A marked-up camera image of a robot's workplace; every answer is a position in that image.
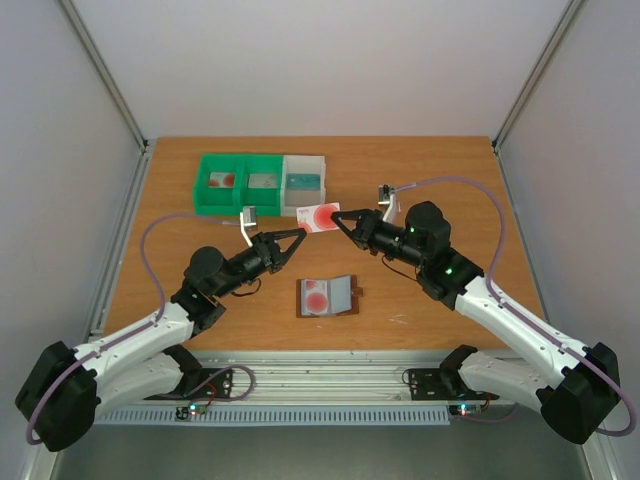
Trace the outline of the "brown leather card holder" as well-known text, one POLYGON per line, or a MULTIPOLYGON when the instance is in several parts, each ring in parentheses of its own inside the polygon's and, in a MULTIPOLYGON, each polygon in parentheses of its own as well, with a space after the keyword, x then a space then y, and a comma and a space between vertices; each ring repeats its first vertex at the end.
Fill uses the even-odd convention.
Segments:
POLYGON ((329 281, 329 313, 321 316, 303 316, 301 314, 301 282, 296 281, 296 317, 297 318, 321 318, 357 315, 360 312, 360 299, 364 290, 358 285, 356 275, 346 275, 330 279, 329 281))

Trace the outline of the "red circle card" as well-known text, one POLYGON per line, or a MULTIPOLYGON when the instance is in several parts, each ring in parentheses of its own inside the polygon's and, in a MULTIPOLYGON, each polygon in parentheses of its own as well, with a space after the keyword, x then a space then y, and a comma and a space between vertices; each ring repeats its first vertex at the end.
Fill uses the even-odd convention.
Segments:
POLYGON ((301 282, 301 314, 321 316, 329 313, 329 281, 305 279, 301 282))
POLYGON ((307 233, 321 233, 338 230, 339 227, 332 220, 331 216, 339 210, 339 202, 298 207, 296 209, 297 224, 307 233))

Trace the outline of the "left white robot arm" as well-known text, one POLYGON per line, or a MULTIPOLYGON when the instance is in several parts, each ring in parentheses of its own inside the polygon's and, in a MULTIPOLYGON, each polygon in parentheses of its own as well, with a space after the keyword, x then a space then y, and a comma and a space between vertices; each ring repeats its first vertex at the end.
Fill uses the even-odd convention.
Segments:
POLYGON ((225 313, 222 297, 280 271, 305 237, 302 228, 257 233, 230 259, 202 247, 191 256, 179 290, 158 310, 93 342, 49 345, 15 399, 28 422, 27 443, 61 451, 122 406, 151 397, 194 401, 205 394, 211 379, 184 342, 225 313))

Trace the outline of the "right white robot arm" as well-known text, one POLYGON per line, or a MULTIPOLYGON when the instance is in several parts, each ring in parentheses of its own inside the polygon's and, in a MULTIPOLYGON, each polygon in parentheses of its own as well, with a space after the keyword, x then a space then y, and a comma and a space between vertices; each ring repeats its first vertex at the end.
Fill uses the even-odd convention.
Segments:
POLYGON ((370 209, 338 211, 331 219, 359 248, 414 267, 427 296, 483 326, 527 363, 518 367, 461 346, 441 364, 442 387, 450 395, 496 394, 540 413, 555 433, 578 445, 620 402, 615 352, 556 330, 500 291, 452 247, 451 226, 434 203, 412 206, 404 226, 370 209))

